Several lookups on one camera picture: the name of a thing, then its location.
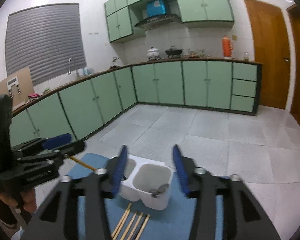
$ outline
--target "silver bolt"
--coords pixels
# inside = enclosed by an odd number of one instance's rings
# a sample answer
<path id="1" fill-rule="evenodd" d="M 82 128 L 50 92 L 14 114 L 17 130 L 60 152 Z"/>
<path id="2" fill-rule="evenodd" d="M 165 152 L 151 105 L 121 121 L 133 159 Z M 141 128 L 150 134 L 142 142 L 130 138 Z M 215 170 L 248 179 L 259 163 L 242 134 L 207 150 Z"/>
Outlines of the silver bolt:
<path id="1" fill-rule="evenodd" d="M 71 177 L 70 176 L 62 176 L 60 179 L 61 182 L 70 182 Z"/>
<path id="2" fill-rule="evenodd" d="M 103 174 L 106 174 L 107 172 L 108 172 L 108 171 L 107 171 L 107 169 L 105 169 L 105 168 L 96 169 L 96 170 L 94 171 L 94 173 L 97 174 L 97 175 L 103 175 Z"/>
<path id="3" fill-rule="evenodd" d="M 232 181 L 241 181 L 242 180 L 241 177 L 238 174 L 232 174 L 232 175 L 230 175 L 230 179 Z"/>
<path id="4" fill-rule="evenodd" d="M 205 174 L 207 171 L 204 168 L 195 168 L 194 172 L 196 174 Z"/>

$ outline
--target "window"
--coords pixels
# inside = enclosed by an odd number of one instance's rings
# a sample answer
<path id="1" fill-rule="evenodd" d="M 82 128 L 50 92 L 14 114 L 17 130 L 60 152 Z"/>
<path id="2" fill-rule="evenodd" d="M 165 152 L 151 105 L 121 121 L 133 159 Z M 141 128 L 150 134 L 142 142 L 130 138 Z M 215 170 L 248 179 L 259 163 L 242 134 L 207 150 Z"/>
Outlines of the window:
<path id="1" fill-rule="evenodd" d="M 5 49 L 7 75 L 29 67 L 33 85 L 68 72 L 70 57 L 76 59 L 77 69 L 85 67 L 79 4 L 45 5 L 10 14 Z"/>

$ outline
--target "finger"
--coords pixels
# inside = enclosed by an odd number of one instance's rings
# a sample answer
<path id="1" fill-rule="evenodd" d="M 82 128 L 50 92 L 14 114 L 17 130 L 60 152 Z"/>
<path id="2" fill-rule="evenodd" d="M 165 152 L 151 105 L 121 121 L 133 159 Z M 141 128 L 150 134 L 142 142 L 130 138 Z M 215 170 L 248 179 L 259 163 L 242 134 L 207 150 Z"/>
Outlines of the finger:
<path id="1" fill-rule="evenodd" d="M 29 213 L 33 213 L 37 210 L 37 203 L 35 202 L 35 200 L 33 200 L 31 202 L 24 204 L 23 208 L 25 211 L 28 211 Z"/>
<path id="2" fill-rule="evenodd" d="M 18 206 L 17 201 L 15 201 L 12 197 L 7 195 L 4 192 L 0 192 L 0 200 L 8 206 L 16 207 Z"/>
<path id="3" fill-rule="evenodd" d="M 34 188 L 31 188 L 31 189 L 27 190 L 26 192 L 21 192 L 20 194 L 21 194 L 21 196 L 23 198 L 23 201 L 25 203 L 35 200 L 35 190 L 34 190 Z"/>

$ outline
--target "faucet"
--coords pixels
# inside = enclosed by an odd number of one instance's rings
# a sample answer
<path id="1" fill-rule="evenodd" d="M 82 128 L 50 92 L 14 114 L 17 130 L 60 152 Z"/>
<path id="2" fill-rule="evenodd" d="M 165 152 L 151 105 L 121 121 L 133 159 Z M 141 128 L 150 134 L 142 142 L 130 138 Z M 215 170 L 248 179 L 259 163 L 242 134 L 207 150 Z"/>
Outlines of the faucet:
<path id="1" fill-rule="evenodd" d="M 74 60 L 74 68 L 75 68 L 75 72 L 76 72 L 76 74 L 77 74 L 77 79 L 79 79 L 79 78 L 80 78 L 80 75 L 79 75 L 78 70 L 77 70 L 77 64 L 76 64 L 77 60 L 76 60 L 75 57 L 70 57 L 70 58 L 69 58 L 69 71 L 68 71 L 68 75 L 71 74 L 71 60 Z"/>

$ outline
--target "tiled floor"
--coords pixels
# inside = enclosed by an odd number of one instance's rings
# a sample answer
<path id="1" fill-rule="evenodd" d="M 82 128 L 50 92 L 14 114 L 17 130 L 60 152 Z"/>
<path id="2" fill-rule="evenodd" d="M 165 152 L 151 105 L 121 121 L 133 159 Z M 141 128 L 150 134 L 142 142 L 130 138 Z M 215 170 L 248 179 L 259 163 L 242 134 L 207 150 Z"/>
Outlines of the tiled floor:
<path id="1" fill-rule="evenodd" d="M 173 167 L 179 144 L 214 175 L 240 174 L 266 210 L 282 240 L 300 225 L 300 127 L 286 111 L 260 106 L 258 116 L 137 105 L 87 141 L 84 153 L 112 157 L 121 145 L 132 155 Z M 71 160 L 61 167 L 67 174 Z M 37 188 L 40 204 L 56 181 Z"/>

